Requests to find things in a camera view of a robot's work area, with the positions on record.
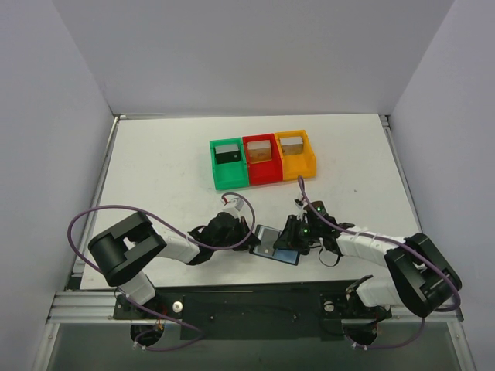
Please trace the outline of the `black leather card holder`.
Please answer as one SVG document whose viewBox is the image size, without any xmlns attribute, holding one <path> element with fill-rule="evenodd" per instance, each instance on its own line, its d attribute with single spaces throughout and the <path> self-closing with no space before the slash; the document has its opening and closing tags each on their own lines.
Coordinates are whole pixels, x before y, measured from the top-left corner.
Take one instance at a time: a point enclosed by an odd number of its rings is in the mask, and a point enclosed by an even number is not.
<svg viewBox="0 0 495 371">
<path fill-rule="evenodd" d="M 257 225 L 254 235 L 260 240 L 260 243 L 252 247 L 249 253 L 257 257 L 297 266 L 300 256 L 298 251 L 279 249 L 275 246 L 275 242 L 281 233 L 281 230 L 269 226 Z"/>
</svg>

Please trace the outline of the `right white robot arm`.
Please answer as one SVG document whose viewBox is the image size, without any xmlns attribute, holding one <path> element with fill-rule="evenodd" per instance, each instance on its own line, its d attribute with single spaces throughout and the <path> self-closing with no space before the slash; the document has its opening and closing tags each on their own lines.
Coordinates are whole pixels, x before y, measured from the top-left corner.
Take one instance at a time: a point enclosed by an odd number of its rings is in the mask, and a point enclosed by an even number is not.
<svg viewBox="0 0 495 371">
<path fill-rule="evenodd" d="M 388 269 L 388 277 L 368 274 L 347 288 L 347 300 L 361 307 L 405 307 L 426 318 L 435 311 L 445 311 L 449 300 L 460 303 L 459 275 L 423 233 L 389 237 L 352 223 L 338 223 L 324 204 L 316 201 L 302 206 L 299 214 L 288 216 L 274 243 L 276 250 L 303 255 L 315 247 L 338 258 L 359 258 Z"/>
</svg>

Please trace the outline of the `black VIP card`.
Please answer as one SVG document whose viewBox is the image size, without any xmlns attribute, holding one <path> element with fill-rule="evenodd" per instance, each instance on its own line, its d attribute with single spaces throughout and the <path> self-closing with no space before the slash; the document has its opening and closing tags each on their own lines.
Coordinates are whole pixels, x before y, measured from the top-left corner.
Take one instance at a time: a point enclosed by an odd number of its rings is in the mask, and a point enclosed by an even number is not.
<svg viewBox="0 0 495 371">
<path fill-rule="evenodd" d="M 260 226 L 258 239 L 261 243 L 257 247 L 256 253 L 264 257 L 273 257 L 275 253 L 274 245 L 280 232 L 280 230 L 268 226 Z"/>
</svg>

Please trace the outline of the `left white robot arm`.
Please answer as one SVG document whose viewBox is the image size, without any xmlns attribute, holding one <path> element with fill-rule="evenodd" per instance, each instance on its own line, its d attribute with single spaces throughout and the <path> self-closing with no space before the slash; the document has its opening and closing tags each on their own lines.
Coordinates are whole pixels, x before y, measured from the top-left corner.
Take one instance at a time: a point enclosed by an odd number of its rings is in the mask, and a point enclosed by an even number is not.
<svg viewBox="0 0 495 371">
<path fill-rule="evenodd" d="M 145 305 L 156 296 L 155 287 L 143 271 L 154 258 L 195 266 L 208 261 L 215 247 L 244 251 L 261 243 L 243 216 L 225 211 L 188 234 L 187 239 L 161 234 L 143 212 L 136 212 L 99 233 L 88 248 L 108 285 Z"/>
</svg>

